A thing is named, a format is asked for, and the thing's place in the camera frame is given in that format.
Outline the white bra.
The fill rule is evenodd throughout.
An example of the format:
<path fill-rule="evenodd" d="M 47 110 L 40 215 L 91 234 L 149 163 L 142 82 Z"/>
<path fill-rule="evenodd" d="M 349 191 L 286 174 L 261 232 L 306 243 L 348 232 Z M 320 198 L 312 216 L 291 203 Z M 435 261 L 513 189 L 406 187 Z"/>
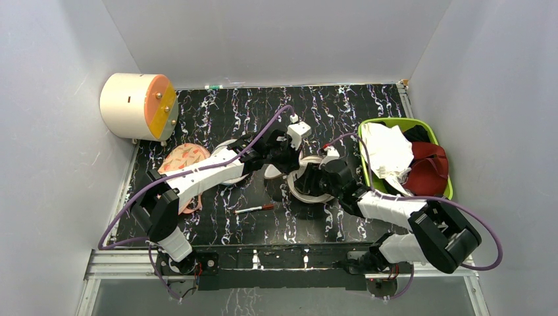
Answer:
<path fill-rule="evenodd" d="M 361 138 L 368 151 L 367 162 L 371 171 L 391 186 L 395 195 L 412 196 L 403 187 L 414 159 L 412 144 L 395 125 L 368 122 L 361 127 Z"/>

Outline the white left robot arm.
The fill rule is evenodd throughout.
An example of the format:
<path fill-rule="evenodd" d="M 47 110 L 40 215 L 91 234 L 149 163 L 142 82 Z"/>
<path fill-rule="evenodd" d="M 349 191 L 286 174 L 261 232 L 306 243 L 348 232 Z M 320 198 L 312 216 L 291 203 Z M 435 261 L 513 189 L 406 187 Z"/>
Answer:
<path fill-rule="evenodd" d="M 149 171 L 144 193 L 130 206 L 148 240 L 162 249 L 160 258 L 174 273 L 190 274 L 198 264 L 197 254 L 178 226 L 179 210 L 189 200 L 227 181 L 239 181 L 264 165 L 282 174 L 299 168 L 303 139 L 311 133 L 304 123 L 272 129 L 261 138 L 247 134 L 226 141 L 209 158 L 177 171 Z"/>

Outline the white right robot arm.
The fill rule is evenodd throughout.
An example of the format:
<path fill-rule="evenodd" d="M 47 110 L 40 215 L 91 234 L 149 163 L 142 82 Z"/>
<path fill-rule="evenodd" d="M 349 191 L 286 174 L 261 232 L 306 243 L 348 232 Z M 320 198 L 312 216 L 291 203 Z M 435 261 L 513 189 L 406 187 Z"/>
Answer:
<path fill-rule="evenodd" d="M 363 219 L 378 219 L 407 230 L 385 233 L 358 258 L 348 256 L 349 270 L 388 272 L 398 263 L 429 263 L 451 274 L 482 243 L 477 230 L 446 200 L 403 201 L 358 182 L 347 163 L 334 159 L 325 164 L 302 163 L 289 173 L 290 190 L 300 200 L 318 203 L 334 199 L 346 213 Z"/>

